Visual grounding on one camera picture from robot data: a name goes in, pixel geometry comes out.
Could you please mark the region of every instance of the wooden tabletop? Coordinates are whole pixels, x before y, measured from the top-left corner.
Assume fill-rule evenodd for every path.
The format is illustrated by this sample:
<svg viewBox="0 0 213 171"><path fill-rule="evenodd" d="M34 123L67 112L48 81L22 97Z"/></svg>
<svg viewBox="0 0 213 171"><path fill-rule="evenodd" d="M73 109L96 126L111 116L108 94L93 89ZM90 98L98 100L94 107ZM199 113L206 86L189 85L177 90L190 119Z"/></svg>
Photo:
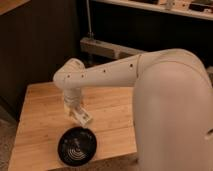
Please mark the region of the wooden tabletop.
<svg viewBox="0 0 213 171"><path fill-rule="evenodd" d="M93 116L89 128L98 147L92 161L136 152L132 120L132 88L83 89L84 108ZM44 171L67 167L57 145L76 126L64 114L62 92L53 83L28 86L9 171Z"/></svg>

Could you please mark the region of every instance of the dark wall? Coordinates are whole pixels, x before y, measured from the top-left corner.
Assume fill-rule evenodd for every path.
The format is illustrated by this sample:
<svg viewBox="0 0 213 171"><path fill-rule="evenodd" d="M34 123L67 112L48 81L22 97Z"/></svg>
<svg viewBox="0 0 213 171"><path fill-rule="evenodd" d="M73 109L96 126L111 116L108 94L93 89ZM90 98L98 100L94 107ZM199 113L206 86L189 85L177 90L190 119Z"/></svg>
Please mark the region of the dark wall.
<svg viewBox="0 0 213 171"><path fill-rule="evenodd" d="M82 8L83 0L78 3ZM84 11L79 10L82 36L87 33ZM213 21L99 2L92 2L91 11L96 39L146 51L184 48L197 54L206 66L213 65Z"/></svg>
<svg viewBox="0 0 213 171"><path fill-rule="evenodd" d="M0 105L15 118L30 83L79 54L75 0L31 0L0 16Z"/></svg>

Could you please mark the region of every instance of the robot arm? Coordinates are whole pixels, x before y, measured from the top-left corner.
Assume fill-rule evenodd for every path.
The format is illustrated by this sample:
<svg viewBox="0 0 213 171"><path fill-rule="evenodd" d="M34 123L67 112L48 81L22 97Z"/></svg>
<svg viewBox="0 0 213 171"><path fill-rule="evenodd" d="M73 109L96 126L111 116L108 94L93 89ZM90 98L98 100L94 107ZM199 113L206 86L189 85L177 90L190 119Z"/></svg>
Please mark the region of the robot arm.
<svg viewBox="0 0 213 171"><path fill-rule="evenodd" d="M54 82L74 110L81 87L134 86L133 118L143 171L213 169L212 86L192 53L144 53L89 69L71 59L56 72Z"/></svg>

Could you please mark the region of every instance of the wood grain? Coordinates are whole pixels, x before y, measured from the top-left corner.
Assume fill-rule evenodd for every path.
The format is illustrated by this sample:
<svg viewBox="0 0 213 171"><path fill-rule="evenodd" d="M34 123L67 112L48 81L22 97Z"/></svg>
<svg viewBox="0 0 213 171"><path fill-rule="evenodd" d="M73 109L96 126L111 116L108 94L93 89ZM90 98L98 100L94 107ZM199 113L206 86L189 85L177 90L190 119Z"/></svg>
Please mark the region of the wood grain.
<svg viewBox="0 0 213 171"><path fill-rule="evenodd" d="M64 114L61 95L53 83L28 87L9 171L66 167L58 158L57 144L76 124ZM135 153L132 88L84 88L83 96L84 108L94 118L89 128L98 141L92 161Z"/></svg>
<svg viewBox="0 0 213 171"><path fill-rule="evenodd" d="M23 5L30 0L0 0L0 15Z"/></svg>

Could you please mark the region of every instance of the tiled floor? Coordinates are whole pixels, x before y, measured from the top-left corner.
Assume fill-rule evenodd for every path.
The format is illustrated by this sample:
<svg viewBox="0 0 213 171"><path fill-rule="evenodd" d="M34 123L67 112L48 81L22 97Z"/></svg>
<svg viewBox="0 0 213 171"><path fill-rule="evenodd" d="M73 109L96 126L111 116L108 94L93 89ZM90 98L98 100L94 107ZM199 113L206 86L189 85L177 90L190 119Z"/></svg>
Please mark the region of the tiled floor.
<svg viewBox="0 0 213 171"><path fill-rule="evenodd" d="M16 125L0 120L0 171L7 171Z"/></svg>
<svg viewBox="0 0 213 171"><path fill-rule="evenodd" d="M0 120L0 171L7 171L16 126ZM54 171L138 171L136 154Z"/></svg>

